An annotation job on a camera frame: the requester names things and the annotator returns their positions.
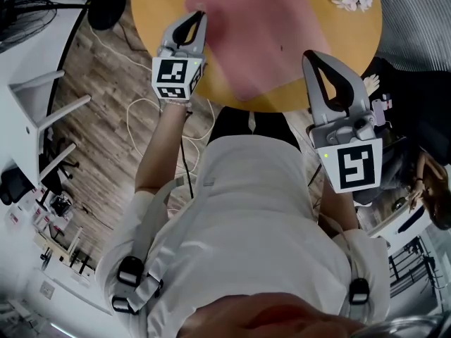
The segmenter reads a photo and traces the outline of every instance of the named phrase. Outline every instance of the wooden floor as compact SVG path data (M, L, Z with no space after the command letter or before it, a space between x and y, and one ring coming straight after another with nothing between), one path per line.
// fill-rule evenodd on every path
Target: wooden floor
M130 43L136 49L143 49L133 23L130 0L120 23ZM147 52L128 48L119 25L97 34L103 43L121 54L142 65L152 66L152 58ZM80 162L80 169L71 170L73 179L66 184L75 200L74 218L66 229L66 239L71 239L79 226L83 227L81 247L91 255L91 265L95 266L105 242L121 221L123 209L133 195L134 176L140 162L140 155L133 147L127 130L127 107L137 99L156 101L156 97L150 86L150 72L102 46L91 33L86 18L71 44L63 69L66 74L59 81L54 110L85 94L92 96L90 103L54 125L56 138L65 137L77 144L69 160ZM214 105L216 115L220 108ZM193 112L184 134L201 137L212 124L206 100L195 97ZM140 151L144 151L149 143L158 117L158 110L147 101L140 101L131 107L130 131ZM299 140L305 156L307 179L310 180L319 165L305 132L306 127L312 124L311 116L307 111L298 111L287 113L286 117ZM207 139L195 143L201 152ZM197 152L191 144L185 144L185 148L187 164L191 168ZM322 184L321 171L310 189L313 204L320 197ZM187 187L183 187L172 195L169 208L178 210L189 198Z

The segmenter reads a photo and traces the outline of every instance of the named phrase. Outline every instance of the white shirt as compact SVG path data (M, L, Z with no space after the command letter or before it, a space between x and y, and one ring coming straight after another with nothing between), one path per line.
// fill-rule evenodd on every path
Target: white shirt
M132 337L147 331L148 337L175 338L197 308L230 295L291 293L339 314L352 281L348 256L355 256L359 277L369 281L375 308L370 320L385 318L390 299L385 242L361 230L345 232L346 241L330 239L314 219L302 160L295 147L256 135L221 137L208 145L195 194L212 177L214 186L164 276L162 295L139 318L115 312ZM109 304L135 227L152 218L144 217L152 198L136 193L99 263L96 278ZM155 240L148 262L184 211L159 232L149 232Z

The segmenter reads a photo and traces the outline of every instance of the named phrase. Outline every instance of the pink cloth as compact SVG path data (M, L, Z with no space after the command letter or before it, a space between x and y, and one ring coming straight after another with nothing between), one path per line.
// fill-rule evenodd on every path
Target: pink cloth
M307 49L329 53L308 0L187 0L185 5L207 13L206 42L240 101L300 79Z

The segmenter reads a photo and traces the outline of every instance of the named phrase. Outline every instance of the black pants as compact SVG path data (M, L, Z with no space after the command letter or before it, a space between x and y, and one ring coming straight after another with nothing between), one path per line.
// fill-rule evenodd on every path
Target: black pants
M282 113L255 113L255 135L283 140L301 151L296 137ZM230 135L252 135L249 129L249 111L225 107L218 115L209 143Z

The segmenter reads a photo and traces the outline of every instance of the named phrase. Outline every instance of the floor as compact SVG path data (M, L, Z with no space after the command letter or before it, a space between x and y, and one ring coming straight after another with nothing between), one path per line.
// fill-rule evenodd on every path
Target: floor
M120 23L132 46L144 49L133 23L130 0ZM98 35L104 44L117 52L142 65L152 65L152 58L146 51L129 49L118 24L112 30L98 32ZM77 228L83 227L80 247L90 254L90 265L95 267L102 248L123 218L123 209L133 195L134 176L140 162L140 154L128 134L127 107L137 99L156 101L156 97L149 83L150 72L102 46L91 33L86 18L71 44L63 69L66 74L59 81L54 110L85 94L92 96L90 103L54 125L55 138L65 137L77 144L77 149L70 155L70 161L80 162L79 169L71 170L73 179L66 184L75 200L75 209L74 218L65 231L65 239L70 241ZM194 114L188 119L184 134L201 137L211 127L211 112L206 99L202 97L196 96L192 103ZM214 105L216 115L220 109L220 106ZM147 101L140 101L130 108L130 133L141 152L149 143L158 118L158 110ZM306 127L312 124L311 116L305 110L287 113L286 118L299 140L305 158L307 179L310 180L319 166L319 159L305 132ZM201 153L207 139L195 143ZM191 144L185 144L185 149L187 164L191 169L197 152ZM319 201L322 184L323 171L310 186L313 204ZM168 208L172 209L170 215L189 199L187 187L174 192L168 204ZM366 223L373 225L371 212L365 216Z

